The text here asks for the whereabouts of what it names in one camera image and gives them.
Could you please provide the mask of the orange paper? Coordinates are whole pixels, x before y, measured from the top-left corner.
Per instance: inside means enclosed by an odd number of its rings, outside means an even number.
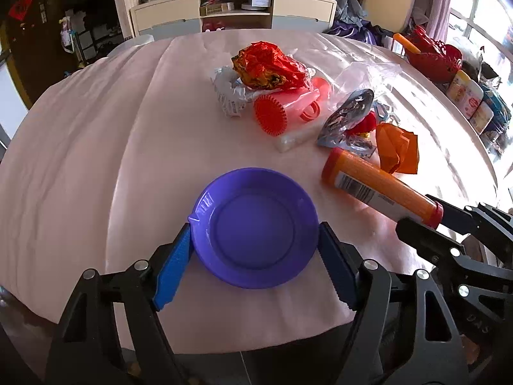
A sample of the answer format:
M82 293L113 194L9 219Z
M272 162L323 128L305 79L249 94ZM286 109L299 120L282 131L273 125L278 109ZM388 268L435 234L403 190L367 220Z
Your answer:
M378 124L376 147L383 171L410 175L418 172L419 150L416 134L393 124Z

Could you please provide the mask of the orange cylindrical tube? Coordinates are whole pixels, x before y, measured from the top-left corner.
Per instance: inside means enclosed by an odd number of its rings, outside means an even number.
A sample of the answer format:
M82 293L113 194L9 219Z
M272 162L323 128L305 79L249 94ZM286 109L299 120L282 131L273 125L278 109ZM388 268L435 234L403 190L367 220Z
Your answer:
M394 222L410 218L430 228L442 222L443 207L439 202L346 150L331 150L322 180Z

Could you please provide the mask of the purple plastic plate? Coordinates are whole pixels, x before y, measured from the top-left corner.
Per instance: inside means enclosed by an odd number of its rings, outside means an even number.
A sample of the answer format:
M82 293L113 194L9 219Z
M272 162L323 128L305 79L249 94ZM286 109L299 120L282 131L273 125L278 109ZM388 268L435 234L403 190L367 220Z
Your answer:
M220 175L198 197L188 220L200 261L239 288L290 281L308 265L318 242L319 219L308 193L271 169Z

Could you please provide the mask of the white bottle yellow label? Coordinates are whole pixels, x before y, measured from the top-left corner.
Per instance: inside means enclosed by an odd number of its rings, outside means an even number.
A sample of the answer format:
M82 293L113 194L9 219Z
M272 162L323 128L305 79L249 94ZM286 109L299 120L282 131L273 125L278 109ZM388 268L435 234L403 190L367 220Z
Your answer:
M493 116L494 111L485 101L482 101L479 107L476 109L475 113L469 119L469 123L475 130L475 133L481 135L488 124L491 122Z

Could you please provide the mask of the blue round tin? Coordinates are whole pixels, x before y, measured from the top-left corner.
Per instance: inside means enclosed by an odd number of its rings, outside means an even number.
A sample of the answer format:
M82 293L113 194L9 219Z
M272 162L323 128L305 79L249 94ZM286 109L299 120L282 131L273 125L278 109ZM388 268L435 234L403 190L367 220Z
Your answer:
M480 108L484 109L487 116L492 113L491 121L487 123L482 133L495 131L501 136L508 130L512 119L510 107L508 107L496 89L486 83L480 83L480 87L484 93Z

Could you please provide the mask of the white bottle pink label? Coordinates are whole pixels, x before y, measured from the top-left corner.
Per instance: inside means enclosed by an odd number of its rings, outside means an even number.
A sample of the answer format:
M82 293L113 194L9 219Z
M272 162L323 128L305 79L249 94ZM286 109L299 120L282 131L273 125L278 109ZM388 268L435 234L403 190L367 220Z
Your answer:
M476 112L483 98L484 91L481 86L477 82L470 80L465 87L461 100L458 102L458 109L469 120Z

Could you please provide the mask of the silver foil wrapper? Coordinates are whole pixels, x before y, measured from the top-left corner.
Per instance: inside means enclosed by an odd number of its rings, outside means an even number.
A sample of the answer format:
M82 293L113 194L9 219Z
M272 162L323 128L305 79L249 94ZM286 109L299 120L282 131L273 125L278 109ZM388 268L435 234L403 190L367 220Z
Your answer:
M373 102L373 90L353 91L328 117L316 144L325 148L340 148L359 157L370 158L376 149L370 141L370 133L377 125Z

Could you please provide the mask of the red plastic bag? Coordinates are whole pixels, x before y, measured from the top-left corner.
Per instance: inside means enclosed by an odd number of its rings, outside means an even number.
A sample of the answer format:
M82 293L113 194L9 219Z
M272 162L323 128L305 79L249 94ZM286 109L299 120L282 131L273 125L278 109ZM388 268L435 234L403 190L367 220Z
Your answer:
M435 83L449 83L463 65L463 53L457 47L431 38L417 25L407 39L420 50L405 50L409 63Z

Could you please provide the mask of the clear plastic bag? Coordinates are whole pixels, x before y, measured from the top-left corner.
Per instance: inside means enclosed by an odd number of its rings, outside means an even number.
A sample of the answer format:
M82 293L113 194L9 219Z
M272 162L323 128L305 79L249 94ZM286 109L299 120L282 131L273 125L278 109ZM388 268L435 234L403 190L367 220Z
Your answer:
M376 46L319 33L286 45L285 53L304 64L314 77L330 84L328 99L342 103L355 90L372 90L375 98L392 91L403 73Z

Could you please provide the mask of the pink window curtain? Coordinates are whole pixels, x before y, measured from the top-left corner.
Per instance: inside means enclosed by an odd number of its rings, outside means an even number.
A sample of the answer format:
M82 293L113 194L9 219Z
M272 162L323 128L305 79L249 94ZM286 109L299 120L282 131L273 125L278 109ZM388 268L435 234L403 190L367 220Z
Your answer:
M445 41L449 28L450 0L415 0L411 18L436 41Z

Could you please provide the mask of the red crumpled wrapper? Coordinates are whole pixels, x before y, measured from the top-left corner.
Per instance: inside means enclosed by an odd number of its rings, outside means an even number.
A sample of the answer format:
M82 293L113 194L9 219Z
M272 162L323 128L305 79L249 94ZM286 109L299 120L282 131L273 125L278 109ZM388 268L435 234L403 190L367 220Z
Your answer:
M259 41L231 58L233 70L252 90L310 89L307 68L273 43Z

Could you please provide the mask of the white plastic basket piece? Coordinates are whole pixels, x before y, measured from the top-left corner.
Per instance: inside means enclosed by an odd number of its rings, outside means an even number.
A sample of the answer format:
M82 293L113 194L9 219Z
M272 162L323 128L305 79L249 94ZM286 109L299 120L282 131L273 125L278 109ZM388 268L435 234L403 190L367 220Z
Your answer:
M211 78L217 100L227 116L241 116L246 106L246 88L239 75L231 67L215 70Z

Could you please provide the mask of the white round stool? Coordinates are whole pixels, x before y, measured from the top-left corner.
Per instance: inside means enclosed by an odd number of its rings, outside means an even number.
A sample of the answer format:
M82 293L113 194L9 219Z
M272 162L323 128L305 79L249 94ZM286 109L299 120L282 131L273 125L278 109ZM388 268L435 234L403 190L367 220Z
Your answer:
M122 52L124 52L124 51L126 51L128 49L131 49L131 48L134 48L134 47L138 47L138 46L143 46L143 45L152 43L154 41L155 41L155 39L154 39L153 35L140 35L138 37L128 39L128 40L124 41L122 44L119 44L118 46L116 46L107 55L107 57L117 56L120 53L122 53Z

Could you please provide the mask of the beige tv cabinet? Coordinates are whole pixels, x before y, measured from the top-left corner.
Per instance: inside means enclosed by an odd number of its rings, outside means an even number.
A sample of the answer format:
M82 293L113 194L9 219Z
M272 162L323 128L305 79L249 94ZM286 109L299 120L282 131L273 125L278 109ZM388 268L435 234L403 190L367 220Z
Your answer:
M322 33L336 10L335 0L155 0L130 9L130 31L155 40L224 29Z

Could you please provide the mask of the dark brown door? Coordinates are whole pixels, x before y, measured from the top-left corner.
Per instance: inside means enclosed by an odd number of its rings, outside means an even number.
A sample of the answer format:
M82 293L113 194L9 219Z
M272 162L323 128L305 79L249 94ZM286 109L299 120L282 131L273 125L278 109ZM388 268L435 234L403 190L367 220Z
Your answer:
M27 108L77 70L62 47L63 0L1 0L2 59Z

